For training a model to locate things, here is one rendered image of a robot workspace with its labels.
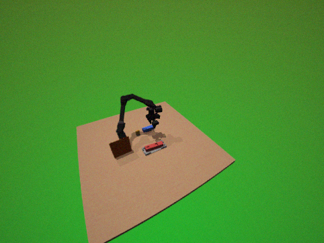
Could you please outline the red bar with rectangular socket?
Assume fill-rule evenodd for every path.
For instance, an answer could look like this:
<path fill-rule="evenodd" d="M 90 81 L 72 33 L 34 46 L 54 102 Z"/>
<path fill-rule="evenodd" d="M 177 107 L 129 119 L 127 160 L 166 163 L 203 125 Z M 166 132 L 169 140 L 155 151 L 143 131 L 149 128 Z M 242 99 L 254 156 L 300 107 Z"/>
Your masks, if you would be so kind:
<path fill-rule="evenodd" d="M 162 141 L 160 141 L 160 142 L 156 142 L 156 143 L 154 143 L 154 144 L 150 144 L 150 145 L 148 145 L 148 146 L 145 146 L 145 151 L 146 151 L 146 152 L 150 152 L 150 151 L 152 151 L 152 150 L 155 150 L 155 149 L 158 149 L 158 148 L 161 148 L 161 147 L 163 147 L 163 143 L 162 143 Z"/>

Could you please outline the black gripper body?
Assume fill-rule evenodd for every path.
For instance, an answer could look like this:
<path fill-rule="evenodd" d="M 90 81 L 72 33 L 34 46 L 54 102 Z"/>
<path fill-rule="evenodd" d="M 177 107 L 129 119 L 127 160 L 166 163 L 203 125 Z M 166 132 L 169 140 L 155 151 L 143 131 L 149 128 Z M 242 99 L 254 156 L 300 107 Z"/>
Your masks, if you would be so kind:
<path fill-rule="evenodd" d="M 146 114 L 146 118 L 152 120 L 153 126 L 156 126 L 159 124 L 159 122 L 157 120 L 155 120 L 155 114 L 153 114 L 153 115 Z"/>

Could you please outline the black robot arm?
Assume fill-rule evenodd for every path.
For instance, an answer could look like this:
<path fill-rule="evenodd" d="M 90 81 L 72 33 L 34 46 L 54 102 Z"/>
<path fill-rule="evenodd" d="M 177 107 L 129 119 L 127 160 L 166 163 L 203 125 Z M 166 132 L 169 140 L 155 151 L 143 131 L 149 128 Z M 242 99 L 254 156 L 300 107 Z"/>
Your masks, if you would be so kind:
<path fill-rule="evenodd" d="M 118 135 L 119 139 L 126 138 L 126 134 L 124 132 L 125 124 L 124 123 L 124 112 L 125 112 L 125 106 L 127 101 L 135 99 L 137 101 L 140 101 L 141 103 L 144 103 L 146 106 L 146 110 L 149 110 L 149 115 L 153 115 L 155 112 L 155 119 L 160 119 L 160 115 L 158 113 L 162 112 L 161 105 L 156 106 L 152 100 L 149 99 L 143 99 L 142 97 L 139 97 L 137 95 L 131 94 L 131 95 L 125 95 L 120 97 L 120 119 L 117 125 L 116 133 Z"/>

